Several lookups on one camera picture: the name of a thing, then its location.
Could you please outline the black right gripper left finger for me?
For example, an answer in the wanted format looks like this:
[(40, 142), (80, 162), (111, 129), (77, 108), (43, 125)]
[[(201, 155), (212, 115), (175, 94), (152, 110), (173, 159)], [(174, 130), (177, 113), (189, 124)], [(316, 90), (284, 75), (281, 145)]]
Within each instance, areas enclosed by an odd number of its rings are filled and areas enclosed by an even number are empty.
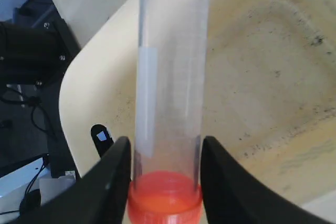
[(122, 223), (131, 174), (131, 144), (118, 140), (82, 179), (12, 223)]

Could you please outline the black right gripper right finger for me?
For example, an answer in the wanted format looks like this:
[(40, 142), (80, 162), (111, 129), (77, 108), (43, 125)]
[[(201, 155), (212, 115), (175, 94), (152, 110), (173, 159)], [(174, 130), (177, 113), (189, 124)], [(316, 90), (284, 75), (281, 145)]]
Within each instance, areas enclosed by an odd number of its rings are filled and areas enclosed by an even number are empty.
[(328, 223), (257, 180), (213, 136), (203, 140), (201, 188), (208, 223)]

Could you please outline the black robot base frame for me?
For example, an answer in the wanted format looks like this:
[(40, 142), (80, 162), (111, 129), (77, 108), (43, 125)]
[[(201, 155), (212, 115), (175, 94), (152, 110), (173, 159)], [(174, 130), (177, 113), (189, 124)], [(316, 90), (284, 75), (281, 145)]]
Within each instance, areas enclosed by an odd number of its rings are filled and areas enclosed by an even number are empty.
[(62, 78), (80, 46), (52, 0), (27, 0), (1, 22), (1, 83), (41, 85)]

